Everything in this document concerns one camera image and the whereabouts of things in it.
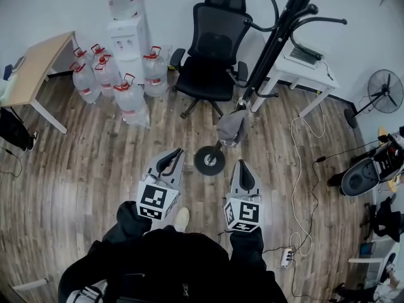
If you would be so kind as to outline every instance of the chair headrest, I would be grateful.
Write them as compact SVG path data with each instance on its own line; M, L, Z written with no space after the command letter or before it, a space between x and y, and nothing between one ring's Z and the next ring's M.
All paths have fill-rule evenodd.
M236 13L246 13L247 11L246 0L205 0L205 4Z

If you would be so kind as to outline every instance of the chair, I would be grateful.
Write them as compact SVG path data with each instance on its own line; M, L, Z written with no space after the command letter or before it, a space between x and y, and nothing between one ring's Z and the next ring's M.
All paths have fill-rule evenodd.
M361 223L360 227L371 224L369 233L365 237L367 240L373 231L379 237L388 235L395 242L400 242L400 235L404 233L404 215L401 212L391 212L391 204L394 202L396 195L393 198L388 197L380 203L380 209L376 213L376 205L370 206L369 203L365 204L366 208L370 207L370 219L365 223ZM380 225L385 226L385 229L380 229Z
M220 116L216 102L230 101L234 82L227 71L234 72L236 54L249 26L245 19L246 0L205 0L194 6L194 38L185 64L181 59L185 49L177 49L170 60L179 72L175 89L194 97L181 117L185 119L200 100L209 101ZM246 81L248 68L238 63L237 79Z

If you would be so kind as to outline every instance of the electric fan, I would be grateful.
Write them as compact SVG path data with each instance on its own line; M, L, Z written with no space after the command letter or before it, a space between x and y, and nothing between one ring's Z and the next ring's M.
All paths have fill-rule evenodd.
M385 114L397 111L404 99L403 84L393 72L380 69L371 76L367 85L367 94L370 102L358 112L354 113L352 109L345 109L344 111L345 119L353 128L358 126L356 116L370 105Z

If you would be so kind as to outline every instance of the power strip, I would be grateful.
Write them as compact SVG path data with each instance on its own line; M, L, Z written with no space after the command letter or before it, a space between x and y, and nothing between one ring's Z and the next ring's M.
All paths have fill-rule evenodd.
M283 250L282 260L280 261L280 265L287 268L290 266L291 259L293 259L292 248L286 248Z

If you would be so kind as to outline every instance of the wooden floor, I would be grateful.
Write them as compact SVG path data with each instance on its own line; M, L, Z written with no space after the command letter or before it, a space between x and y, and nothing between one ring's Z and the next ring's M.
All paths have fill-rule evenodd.
M265 186L265 249L289 245L290 234L304 234L292 214L290 196L299 174L299 161L290 137L290 122L315 94L290 91L277 86L280 98L267 100L257 114L249 114L248 137L234 149L226 149L226 168L216 177L204 177L193 166L193 155L217 140L217 114L211 105L200 103L187 120L179 114L190 99L180 93L168 93L159 99L147 99L151 129L129 127L121 120L115 104L101 100L87 105L74 91L71 77L51 79L41 88L40 102L68 129L61 134L30 106L17 108L27 127L38 130L40 139L32 153L22 153L4 141L0 145L21 158L19 178L0 174L0 273L5 286L19 285L46 277L50 284L24 292L31 302L56 302L57 284L63 271L86 254L91 243L101 239L115 223L118 206L135 199L139 178L145 165L157 153L181 147L186 152L180 205L191 210L187 231L203 232L217 240L225 228L223 197L229 190L235 162L246 160L261 176ZM326 133L314 137L301 121L294 123L294 136L302 157L302 175L295 194L295 210L308 230L316 201L311 189L316 182L312 162L362 145L358 130L348 127L343 110L347 106L327 98L323 103ZM234 102L221 104L224 113ZM317 134L323 120L319 107L307 117ZM362 242L359 223L364 216L368 196L344 198L339 190L326 186L326 179L346 168L353 153L316 164L320 183L315 189L319 206L314 214L313 245L307 257L297 254L294 292L329 298L334 286L347 278L361 275L348 258L355 256ZM0 169L19 171L15 158L4 151ZM231 250L229 235L222 245ZM307 252L307 241L302 252ZM289 302L293 268L280 268L282 250L264 254Z

